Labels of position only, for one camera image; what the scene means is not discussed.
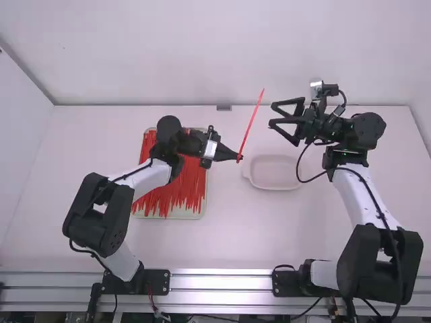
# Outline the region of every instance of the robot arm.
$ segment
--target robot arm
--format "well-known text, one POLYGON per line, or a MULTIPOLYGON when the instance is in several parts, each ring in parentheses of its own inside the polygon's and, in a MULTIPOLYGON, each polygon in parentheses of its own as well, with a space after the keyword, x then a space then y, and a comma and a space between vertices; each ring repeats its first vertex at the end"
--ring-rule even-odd
POLYGON ((347 99, 338 85, 322 81, 310 85, 310 108, 304 108, 305 98, 273 102, 271 108, 283 118, 271 119, 269 128, 295 146, 301 140, 311 145, 317 139, 328 145, 323 168, 338 189, 354 230, 338 261, 307 259, 301 265, 297 272, 300 288, 307 295, 333 295, 336 290, 346 299, 406 304, 413 293, 424 246, 417 232, 404 230, 391 215, 370 177, 367 153, 376 148, 386 123, 372 112, 342 118, 347 99), (325 114, 327 96, 338 94, 344 103, 325 114), (280 108, 288 104, 296 105, 293 114, 280 108), (297 127, 292 135, 278 124, 297 127), (379 252, 390 261, 378 260, 379 252))
POLYGON ((69 238, 72 250, 83 252, 73 243, 85 248, 84 252, 91 253, 124 282, 136 280, 143 272, 142 263, 124 241, 133 202, 180 174, 180 154, 198 157, 200 166, 206 169, 212 161, 236 160, 238 156, 220 143, 221 137, 213 126, 206 133, 186 131, 174 116, 160 119, 156 139, 145 163, 111 176, 88 174, 63 223, 63 234, 69 238), (94 209, 94 204, 106 205, 105 211, 94 209))

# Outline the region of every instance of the red straw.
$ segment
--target red straw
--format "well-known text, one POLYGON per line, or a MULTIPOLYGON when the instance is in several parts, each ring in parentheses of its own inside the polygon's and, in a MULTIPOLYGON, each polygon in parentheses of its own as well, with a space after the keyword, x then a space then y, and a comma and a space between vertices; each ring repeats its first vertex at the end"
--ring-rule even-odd
POLYGON ((253 111, 253 114, 251 116, 250 122, 248 123, 247 131, 245 132, 245 136, 244 136, 244 140, 242 141, 242 144, 241 144, 240 152, 238 153, 238 157, 236 158, 236 163, 237 164, 239 164, 239 162, 240 162, 240 158, 241 158, 241 154, 242 154, 242 149, 245 146, 245 142, 247 140, 248 132, 250 131, 251 125, 253 124, 253 121, 255 120, 257 109, 259 109, 259 106, 261 105, 261 101, 262 101, 262 97, 263 97, 263 92, 265 92, 265 88, 262 89, 261 95, 259 96, 259 99, 257 100, 257 104, 255 106, 255 110, 253 111))

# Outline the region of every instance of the wire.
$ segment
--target wire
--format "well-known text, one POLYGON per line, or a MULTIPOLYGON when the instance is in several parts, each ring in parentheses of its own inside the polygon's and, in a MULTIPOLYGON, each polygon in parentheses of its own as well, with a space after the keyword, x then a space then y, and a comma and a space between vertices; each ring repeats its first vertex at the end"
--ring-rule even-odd
POLYGON ((364 299, 364 298, 361 298, 361 300, 366 304, 366 305, 368 305, 368 307, 379 317, 379 318, 381 318, 382 316, 381 316, 381 314, 378 312, 378 310, 376 310, 376 308, 373 306, 373 305, 371 305, 371 303, 369 302, 369 301, 367 301, 366 299, 364 299))
POLYGON ((305 314, 307 314, 309 311, 311 311, 317 305, 317 303, 320 302, 320 300, 322 298, 323 297, 319 297, 318 299, 316 299, 316 301, 313 304, 311 304, 311 306, 309 308, 307 308, 305 311, 303 311, 301 314, 296 315, 296 316, 291 316, 290 320, 293 321, 293 320, 297 320, 297 319, 303 317, 305 314))
POLYGON ((312 143, 314 143, 314 141, 315 140, 313 140, 311 143, 309 143, 307 146, 305 146, 305 148, 302 150, 301 154, 299 155, 298 161, 296 162, 296 178, 298 179, 299 183, 309 183, 309 182, 312 182, 316 178, 319 178, 319 177, 321 177, 322 175, 325 175, 328 172, 327 170, 325 170, 325 171, 317 174, 316 176, 313 176, 312 178, 309 178, 308 180, 302 180, 299 177, 299 163, 301 162, 302 156, 304 155, 305 151, 311 146, 312 143))
POLYGON ((340 89, 338 90, 338 92, 341 94, 341 96, 343 97, 344 103, 341 105, 343 108, 345 108, 345 106, 347 106, 347 98, 344 94, 343 91, 341 91, 340 89))
POLYGON ((132 176, 132 175, 134 175, 134 174, 136 174, 136 173, 138 173, 138 172, 140 172, 140 171, 142 171, 142 170, 144 170, 144 169, 146 169, 146 168, 148 168, 148 167, 151 167, 153 165, 153 159, 151 158, 151 160, 150 160, 150 162, 147 164, 147 165, 145 165, 145 166, 143 166, 143 167, 141 167, 141 168, 138 168, 137 170, 133 170, 132 172, 130 172, 130 173, 127 173, 127 174, 124 174, 124 175, 121 175, 121 176, 119 176, 119 177, 117 177, 117 178, 115 178, 114 180, 111 180, 102 190, 100 190, 100 192, 98 193, 98 194, 96 194, 96 196, 88 203, 88 206, 86 207, 86 209, 84 210, 84 212, 82 212, 81 213, 81 217, 83 217, 92 207, 93 207, 93 204, 103 195, 103 193, 105 193, 106 192, 106 190, 110 187, 110 186, 112 186, 113 184, 115 184, 115 182, 118 182, 119 180, 125 180, 126 178, 128 178, 129 176, 132 176))
POLYGON ((97 255, 97 253, 93 252, 93 251, 89 251, 89 250, 84 250, 84 249, 77 249, 75 248, 75 246, 73 246, 73 241, 72 239, 69 238, 69 247, 74 251, 74 252, 79 252, 82 254, 90 254, 92 258, 95 258, 99 264, 104 268, 104 270, 110 272, 110 269, 108 267, 105 266, 105 264, 100 260, 99 256, 97 255))
POLYGON ((118 298, 117 298, 117 295, 116 295, 116 294, 114 294, 114 297, 115 297, 115 307, 114 307, 114 310, 112 311, 112 314, 113 314, 113 316, 115 317, 115 313, 117 312, 117 306, 118 306, 118 304, 119 304, 119 300, 118 300, 118 298))
POLYGON ((389 227, 389 224, 388 224, 388 222, 387 222, 387 220, 386 220, 385 214, 382 212, 382 210, 381 210, 380 206, 378 205, 377 200, 376 200, 376 197, 373 195, 373 193, 372 193, 372 191, 371 191, 371 188, 369 187, 369 185, 368 185, 368 183, 366 182, 366 180, 362 177, 362 175, 361 175, 361 174, 359 174, 359 173, 358 173, 358 172, 356 172, 355 170, 351 170, 350 168, 345 168, 345 167, 334 167, 334 168, 330 168, 330 169, 328 169, 328 170, 325 170, 324 172, 321 172, 321 173, 317 174, 316 176, 313 176, 312 178, 310 178, 310 179, 308 179, 308 180, 302 180, 302 179, 299 177, 299 163, 300 163, 300 160, 301 160, 302 156, 304 155, 305 151, 308 149, 308 147, 310 147, 310 146, 311 146, 311 144, 312 144, 314 141, 312 141, 311 143, 309 143, 309 144, 308 144, 308 145, 307 145, 307 146, 302 150, 302 153, 299 155, 298 161, 296 162, 296 178, 297 178, 297 179, 298 179, 298 181, 299 181, 299 182, 301 182, 301 183, 309 183, 309 182, 311 182, 311 181, 313 181, 313 180, 315 180, 315 179, 317 179, 317 178, 321 177, 322 175, 327 174, 327 172, 329 172, 329 171, 335 171, 335 170, 345 170, 345 171, 347 171, 347 172, 351 172, 351 173, 355 174, 357 177, 359 177, 359 180, 360 180, 360 181, 363 183, 363 185, 365 186, 365 189, 367 190, 367 192, 368 192, 368 194, 370 195, 370 198, 371 198, 371 200, 372 200, 372 202, 373 202, 374 206, 376 207, 376 210, 377 210, 377 213, 378 213, 378 218, 382 220, 383 225, 385 226, 385 229, 386 229, 386 231, 387 231, 387 233, 388 233, 388 236, 389 236, 389 239, 390 239, 390 241, 391 241, 392 248, 393 248, 393 253, 394 253, 395 262, 396 262, 396 266, 397 266, 397 272, 398 272, 398 277, 397 277, 397 278, 398 278, 398 280, 397 280, 397 281, 398 281, 398 288, 399 288, 399 299, 398 299, 398 302, 397 302, 397 303, 396 303, 396 305, 395 305, 394 312, 393 312, 393 314, 392 314, 392 316, 391 316, 391 320, 394 320, 394 319, 398 316, 399 309, 401 308, 401 300, 402 300, 402 297, 403 297, 403 275, 402 275, 402 273, 401 273, 401 261, 400 261, 400 258, 399 258, 399 251, 398 251, 398 249, 397 249, 397 245, 396 245, 396 243, 395 243, 395 238, 394 238, 394 236, 393 236, 392 230, 391 230, 391 228, 389 227))
POLYGON ((356 323, 358 321, 358 316, 356 315, 356 310, 355 310, 355 305, 353 304, 353 299, 343 297, 343 300, 344 300, 345 309, 347 312, 346 316, 347 316, 348 322, 356 323))

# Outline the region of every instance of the white tabletop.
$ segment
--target white tabletop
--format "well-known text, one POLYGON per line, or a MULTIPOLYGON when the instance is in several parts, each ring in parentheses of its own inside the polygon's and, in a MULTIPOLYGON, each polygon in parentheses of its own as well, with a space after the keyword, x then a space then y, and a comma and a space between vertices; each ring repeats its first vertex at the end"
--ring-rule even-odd
MULTIPOLYGON (((70 251, 61 233, 86 174, 108 175, 137 164, 143 132, 166 114, 179 117, 185 127, 213 124, 222 142, 238 151, 253 108, 234 106, 231 112, 218 112, 214 106, 57 108, 1 246, 1 264, 93 266, 88 256, 70 251)), ((365 111, 379 113, 387 123, 377 149, 369 153, 373 180, 404 228, 421 234, 424 269, 431 260, 430 158, 408 107, 349 106, 345 114, 365 111)), ((261 148, 298 156, 301 147, 267 128, 270 118, 279 115, 268 106, 260 107, 245 158, 261 148)), ((322 170, 323 151, 322 147, 307 151, 305 178, 322 170)), ((271 268, 339 256, 352 226, 326 176, 298 190, 271 192, 252 187, 241 168, 233 161, 213 163, 207 210, 200 220, 131 218, 126 239, 132 251, 145 265, 170 268, 271 268)))

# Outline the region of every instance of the white dish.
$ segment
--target white dish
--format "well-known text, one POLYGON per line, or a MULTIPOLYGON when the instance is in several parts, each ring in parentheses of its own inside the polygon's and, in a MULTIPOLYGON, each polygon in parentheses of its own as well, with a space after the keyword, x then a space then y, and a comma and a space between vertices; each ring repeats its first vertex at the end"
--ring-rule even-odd
POLYGON ((244 163, 242 175, 263 190, 294 190, 301 185, 296 178, 297 159, 283 153, 254 155, 244 163))

